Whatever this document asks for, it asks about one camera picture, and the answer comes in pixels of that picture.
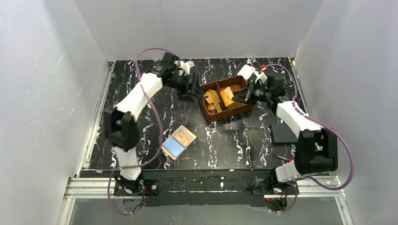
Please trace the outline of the gold credit card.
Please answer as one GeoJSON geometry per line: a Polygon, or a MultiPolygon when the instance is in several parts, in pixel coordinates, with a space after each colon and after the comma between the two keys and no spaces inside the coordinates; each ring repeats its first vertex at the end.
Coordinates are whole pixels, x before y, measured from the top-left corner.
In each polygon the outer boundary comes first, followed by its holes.
{"type": "Polygon", "coordinates": [[[221,103],[220,97],[215,90],[209,90],[209,94],[212,96],[214,103],[221,103]]]}

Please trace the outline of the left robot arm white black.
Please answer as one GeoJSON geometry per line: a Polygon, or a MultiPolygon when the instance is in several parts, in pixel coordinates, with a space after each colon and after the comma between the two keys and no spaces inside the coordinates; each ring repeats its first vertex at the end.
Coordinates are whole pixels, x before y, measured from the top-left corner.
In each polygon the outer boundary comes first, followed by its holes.
{"type": "Polygon", "coordinates": [[[163,59],[138,73],[138,83],[130,93],[112,108],[103,111],[105,137],[112,145],[119,163],[122,178],[135,181],[141,168],[138,164],[136,145],[140,139],[137,120],[142,110],[150,105],[151,98],[164,86],[177,91],[179,100],[192,102],[204,99],[193,61],[183,61],[176,55],[165,52],[163,59]]]}

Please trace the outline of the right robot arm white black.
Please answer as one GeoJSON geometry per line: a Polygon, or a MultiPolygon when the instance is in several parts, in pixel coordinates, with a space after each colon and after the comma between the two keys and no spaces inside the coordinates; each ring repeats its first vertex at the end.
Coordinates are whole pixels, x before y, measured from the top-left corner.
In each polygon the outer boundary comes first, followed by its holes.
{"type": "Polygon", "coordinates": [[[309,120],[286,95],[281,78],[269,77],[267,84],[250,81],[233,101],[254,105],[266,102],[272,112],[285,122],[297,138],[293,160],[270,173],[272,184],[282,184],[309,175],[328,173],[338,167],[337,137],[309,120]]]}

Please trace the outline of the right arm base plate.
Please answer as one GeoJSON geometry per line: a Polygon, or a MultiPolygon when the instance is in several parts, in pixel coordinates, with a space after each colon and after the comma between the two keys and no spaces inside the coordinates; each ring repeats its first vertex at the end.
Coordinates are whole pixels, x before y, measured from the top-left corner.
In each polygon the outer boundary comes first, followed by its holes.
{"type": "Polygon", "coordinates": [[[275,195],[276,198],[286,198],[288,195],[295,195],[299,193],[297,184],[292,185],[288,183],[274,183],[273,180],[266,178],[256,178],[250,180],[248,187],[245,189],[253,195],[275,195]]]}

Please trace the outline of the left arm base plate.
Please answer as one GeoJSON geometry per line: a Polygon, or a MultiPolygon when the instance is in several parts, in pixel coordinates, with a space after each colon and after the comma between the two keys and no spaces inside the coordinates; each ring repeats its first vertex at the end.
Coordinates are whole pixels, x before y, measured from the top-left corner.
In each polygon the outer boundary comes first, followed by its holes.
{"type": "Polygon", "coordinates": [[[158,196],[159,193],[158,180],[117,181],[113,189],[114,196],[158,196]]]}

